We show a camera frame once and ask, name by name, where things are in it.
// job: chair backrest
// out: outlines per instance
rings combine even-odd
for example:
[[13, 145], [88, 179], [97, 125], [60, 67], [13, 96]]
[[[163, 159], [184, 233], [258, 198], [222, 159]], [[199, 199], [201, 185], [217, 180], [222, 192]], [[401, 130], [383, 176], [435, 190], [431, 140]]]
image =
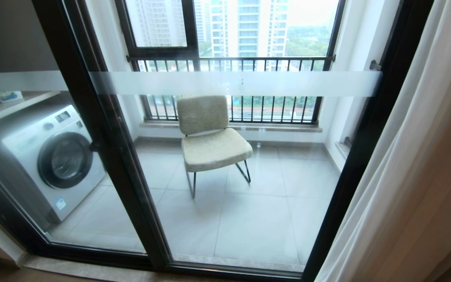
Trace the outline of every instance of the chair backrest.
[[190, 96], [177, 100], [179, 126], [183, 134], [221, 130], [229, 124], [225, 96]]

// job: sky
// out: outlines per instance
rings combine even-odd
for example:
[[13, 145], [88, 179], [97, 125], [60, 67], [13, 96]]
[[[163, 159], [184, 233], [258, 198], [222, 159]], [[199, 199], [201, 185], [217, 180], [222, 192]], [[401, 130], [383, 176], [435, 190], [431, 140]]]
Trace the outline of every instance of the sky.
[[288, 0], [287, 25], [289, 27], [327, 25], [337, 9], [338, 2], [338, 0]]

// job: metal railing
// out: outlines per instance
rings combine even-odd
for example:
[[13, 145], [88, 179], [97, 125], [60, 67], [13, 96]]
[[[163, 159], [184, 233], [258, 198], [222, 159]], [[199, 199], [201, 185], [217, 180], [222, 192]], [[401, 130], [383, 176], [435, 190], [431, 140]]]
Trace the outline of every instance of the metal railing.
[[[143, 72], [175, 71], [323, 71], [333, 57], [200, 58], [196, 60], [147, 60], [129, 58]], [[141, 96], [146, 120], [178, 120], [175, 95]], [[229, 119], [236, 123], [318, 123], [320, 97], [228, 96]]]

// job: chair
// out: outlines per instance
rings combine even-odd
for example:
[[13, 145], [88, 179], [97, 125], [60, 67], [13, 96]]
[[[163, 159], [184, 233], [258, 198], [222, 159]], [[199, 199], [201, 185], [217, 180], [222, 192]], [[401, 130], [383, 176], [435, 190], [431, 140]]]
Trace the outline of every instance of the chair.
[[[177, 100], [182, 151], [191, 196], [196, 194], [196, 173], [236, 164], [241, 174], [250, 183], [247, 159], [252, 156], [252, 146], [236, 130], [227, 128], [227, 99], [225, 96], [192, 96]], [[190, 136], [210, 130], [209, 134]], [[247, 175], [238, 165], [244, 161]], [[194, 173], [191, 184], [189, 173]]]

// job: washing machine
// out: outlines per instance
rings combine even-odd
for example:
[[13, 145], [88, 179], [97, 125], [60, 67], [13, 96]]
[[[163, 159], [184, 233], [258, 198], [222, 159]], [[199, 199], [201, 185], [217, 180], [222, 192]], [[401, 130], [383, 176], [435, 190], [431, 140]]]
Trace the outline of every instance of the washing machine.
[[39, 227], [63, 221], [105, 176], [73, 105], [0, 121], [0, 188]]

